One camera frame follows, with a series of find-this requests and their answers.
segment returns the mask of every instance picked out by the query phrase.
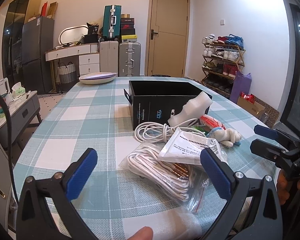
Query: gray refrigerator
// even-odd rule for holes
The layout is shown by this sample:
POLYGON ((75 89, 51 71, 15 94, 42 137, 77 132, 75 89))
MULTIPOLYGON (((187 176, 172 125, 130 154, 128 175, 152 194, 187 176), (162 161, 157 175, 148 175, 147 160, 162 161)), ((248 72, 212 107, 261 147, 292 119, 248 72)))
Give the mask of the gray refrigerator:
POLYGON ((50 63, 45 52, 53 48, 54 20, 38 17, 23 25, 22 68, 26 91, 45 94, 52 90, 50 63))

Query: screw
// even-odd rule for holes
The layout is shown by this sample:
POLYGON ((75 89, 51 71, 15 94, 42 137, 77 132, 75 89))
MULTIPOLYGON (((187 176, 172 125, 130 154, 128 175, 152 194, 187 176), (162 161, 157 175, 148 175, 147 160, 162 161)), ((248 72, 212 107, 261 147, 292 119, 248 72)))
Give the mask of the screw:
POLYGON ((55 179, 61 179, 62 178, 62 176, 63 176, 63 173, 62 172, 56 172, 54 175, 53 175, 53 177, 55 178, 55 179))
POLYGON ((237 172, 235 173, 235 176, 236 176, 238 179, 242 179, 242 178, 243 178, 243 173, 240 172, 240 171, 237 171, 237 172))
POLYGON ((266 176, 266 181, 269 181, 269 182, 271 182, 271 181, 272 181, 272 178, 271 178, 271 176, 270 176, 270 175, 267 175, 267 176, 266 176))
POLYGON ((33 181, 33 179, 34 179, 34 177, 29 176, 26 178, 26 182, 29 183, 29 182, 33 181))

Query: beige suitcase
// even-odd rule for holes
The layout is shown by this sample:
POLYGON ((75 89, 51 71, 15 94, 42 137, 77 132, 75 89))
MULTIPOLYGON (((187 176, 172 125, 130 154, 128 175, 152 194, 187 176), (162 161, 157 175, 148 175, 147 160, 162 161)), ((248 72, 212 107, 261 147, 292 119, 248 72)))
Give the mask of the beige suitcase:
POLYGON ((100 43, 100 72, 118 72, 119 43, 103 41, 100 43))

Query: red sneaker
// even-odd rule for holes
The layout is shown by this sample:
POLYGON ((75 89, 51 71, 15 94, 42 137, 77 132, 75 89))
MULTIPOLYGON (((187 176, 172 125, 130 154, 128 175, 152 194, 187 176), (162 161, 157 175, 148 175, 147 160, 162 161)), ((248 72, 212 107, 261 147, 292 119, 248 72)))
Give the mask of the red sneaker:
POLYGON ((235 78, 237 72, 239 71, 238 67, 234 65, 229 65, 229 67, 229 77, 235 78))
POLYGON ((225 64, 224 66, 223 66, 223 75, 225 75, 225 76, 228 76, 229 75, 229 71, 230 71, 230 67, 231 67, 231 65, 228 65, 228 64, 225 64))
POLYGON ((227 40, 228 40, 228 38, 226 36, 224 36, 224 37, 219 36, 217 42, 219 44, 225 44, 225 41, 227 41, 227 40))

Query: stack of plates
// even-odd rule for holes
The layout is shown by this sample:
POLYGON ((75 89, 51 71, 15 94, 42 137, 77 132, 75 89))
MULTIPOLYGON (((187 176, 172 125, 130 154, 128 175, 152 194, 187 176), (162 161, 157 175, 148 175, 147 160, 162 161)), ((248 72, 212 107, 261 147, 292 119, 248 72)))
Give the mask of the stack of plates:
POLYGON ((91 73, 79 78, 80 82, 87 85, 103 84, 114 80, 118 73, 97 72, 91 73))

